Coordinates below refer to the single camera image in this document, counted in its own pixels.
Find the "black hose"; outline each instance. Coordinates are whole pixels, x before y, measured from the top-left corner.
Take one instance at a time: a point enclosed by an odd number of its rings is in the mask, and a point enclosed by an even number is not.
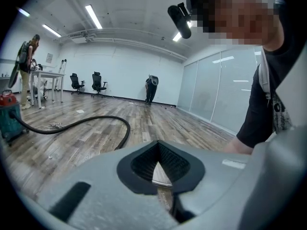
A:
[[[68,130],[69,128],[72,128],[76,125],[79,125],[81,123],[84,123],[86,121],[90,121],[90,120],[94,120],[94,119],[99,119],[99,118],[114,118],[114,119],[118,119],[122,122],[125,123],[125,125],[127,126],[127,131],[126,131],[126,134],[125,134],[125,137],[123,138],[123,140],[121,140],[121,142],[119,143],[119,145],[115,148],[115,150],[117,149],[121,149],[123,147],[123,145],[125,144],[125,142],[127,141],[128,139],[128,136],[130,134],[130,124],[127,122],[127,120],[121,118],[121,117],[116,117],[116,116],[95,116],[95,117],[89,117],[89,118],[85,118],[85,119],[82,119],[80,121],[77,121],[73,124],[70,124],[70,125],[67,125],[65,126],[64,128],[60,128],[60,129],[56,129],[56,130],[50,130],[50,131],[46,131],[46,130],[39,130],[39,129],[36,129],[36,128],[33,128],[31,126],[29,126],[28,124],[26,124],[20,117],[18,117],[15,113],[15,111],[9,111],[9,116],[10,118],[15,118],[18,123],[20,123],[22,126],[24,126],[25,128],[35,132],[35,133],[38,133],[38,134],[42,134],[42,135],[53,135],[53,134],[57,134],[57,133],[60,133],[60,132],[63,132],[65,130]]]

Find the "shoe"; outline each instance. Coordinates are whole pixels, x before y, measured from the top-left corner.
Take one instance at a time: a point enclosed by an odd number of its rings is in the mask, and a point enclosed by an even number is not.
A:
[[[31,108],[31,105],[27,103],[26,105],[22,105],[21,110],[29,109]]]

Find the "black office chair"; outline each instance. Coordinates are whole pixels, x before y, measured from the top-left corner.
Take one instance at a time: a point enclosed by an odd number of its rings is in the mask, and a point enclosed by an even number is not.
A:
[[[78,94],[83,93],[83,92],[80,91],[80,88],[84,87],[84,84],[83,84],[83,83],[84,83],[84,81],[81,81],[81,84],[79,84],[77,74],[76,74],[76,73],[73,73],[73,74],[71,75],[71,86],[72,86],[72,88],[73,88],[74,90],[76,90],[76,91],[71,92],[71,94],[73,94],[73,93],[78,93]]]
[[[100,72],[95,72],[95,71],[94,71],[94,74],[92,74],[92,77],[93,77],[93,85],[92,85],[92,88],[93,88],[94,91],[97,91],[96,94],[92,94],[92,97],[94,98],[94,97],[97,96],[97,95],[98,95],[98,96],[101,96],[101,98],[104,97],[103,94],[101,94],[100,92],[101,92],[102,90],[106,90],[105,85],[106,85],[107,82],[104,82],[104,86],[101,87],[101,76],[100,76]]]

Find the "tube light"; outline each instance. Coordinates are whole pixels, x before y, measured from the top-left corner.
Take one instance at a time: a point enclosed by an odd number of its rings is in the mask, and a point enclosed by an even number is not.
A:
[[[55,36],[61,37],[60,34],[58,34],[56,31],[52,30],[49,26],[47,26],[46,24],[43,25],[44,28],[46,28],[48,31],[50,31],[51,33],[53,33]]]
[[[225,61],[225,60],[229,60],[229,59],[234,59],[234,57],[233,56],[226,57],[226,58],[223,58],[223,59],[215,60],[212,63],[216,64],[216,63],[220,63],[221,61]]]
[[[187,23],[188,23],[189,28],[191,28],[193,25],[192,22],[187,22]],[[180,38],[181,38],[181,34],[177,33],[177,35],[173,38],[173,41],[177,42]]]
[[[26,17],[29,17],[29,16],[30,16],[30,14],[29,14],[27,11],[24,11],[24,10],[21,9],[21,8],[17,8],[17,10],[18,10],[20,13],[22,13],[23,15],[25,15]]]
[[[87,6],[85,6],[85,8],[86,8],[87,12],[89,13],[89,15],[91,16],[92,20],[94,21],[96,27],[97,27],[98,29],[102,29],[102,26],[101,26],[101,24],[99,23],[98,18],[97,18],[97,16],[96,16],[96,14],[95,14],[95,12],[94,12],[92,6],[91,6],[91,5],[87,5]]]

